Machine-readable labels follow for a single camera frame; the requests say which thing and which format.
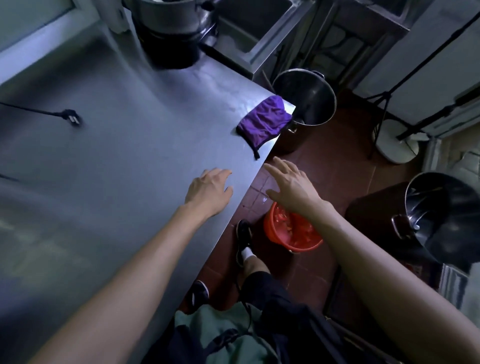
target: forearm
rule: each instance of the forearm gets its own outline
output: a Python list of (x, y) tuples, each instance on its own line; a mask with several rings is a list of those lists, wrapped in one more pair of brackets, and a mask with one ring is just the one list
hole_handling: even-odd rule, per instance
[(180, 207), (31, 363), (125, 361), (158, 307), (182, 252), (203, 223), (201, 216), (187, 206)]
[(417, 363), (480, 362), (478, 329), (338, 213), (309, 219), (334, 252), (356, 292), (388, 336)]

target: hand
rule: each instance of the hand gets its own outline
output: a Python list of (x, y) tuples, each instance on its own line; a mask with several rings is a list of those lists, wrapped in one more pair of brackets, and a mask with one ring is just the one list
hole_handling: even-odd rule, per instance
[(204, 170), (200, 177), (193, 179), (185, 197), (185, 205), (189, 205), (202, 214), (205, 219), (220, 213), (233, 195), (233, 187), (225, 189), (225, 182), (230, 170), (214, 168)]
[(287, 211), (300, 214), (307, 219), (310, 219), (318, 207), (335, 211), (331, 203), (320, 198), (305, 172), (299, 170), (292, 162), (274, 157), (273, 164), (265, 164), (264, 167), (280, 187), (280, 192), (267, 190), (266, 194)]

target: purple cloth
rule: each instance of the purple cloth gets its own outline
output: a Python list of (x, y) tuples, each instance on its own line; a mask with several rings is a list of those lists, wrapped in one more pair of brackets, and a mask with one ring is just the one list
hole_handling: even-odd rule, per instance
[(245, 115), (237, 125), (237, 133), (245, 139), (253, 149), (255, 159), (258, 159), (258, 149), (279, 135), (291, 118), (285, 111), (283, 99), (277, 95), (270, 96)]

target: foot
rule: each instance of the foot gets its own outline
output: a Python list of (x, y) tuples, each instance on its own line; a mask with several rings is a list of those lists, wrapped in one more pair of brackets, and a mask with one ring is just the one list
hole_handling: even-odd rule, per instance
[(201, 280), (193, 282), (190, 288), (190, 297), (188, 299), (188, 306), (192, 312), (198, 310), (198, 308), (208, 303), (209, 298), (208, 288)]
[(245, 248), (252, 248), (252, 224), (247, 220), (240, 220), (235, 227), (237, 235), (237, 264), (243, 268), (243, 257), (241, 252)]

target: person's left arm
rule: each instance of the person's left arm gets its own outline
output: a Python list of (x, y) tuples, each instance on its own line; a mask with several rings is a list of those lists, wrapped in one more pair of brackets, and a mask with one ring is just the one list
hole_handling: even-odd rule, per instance
[(173, 269), (197, 229), (230, 201), (229, 170), (205, 170), (166, 226), (31, 359), (43, 363), (122, 363), (155, 313)]

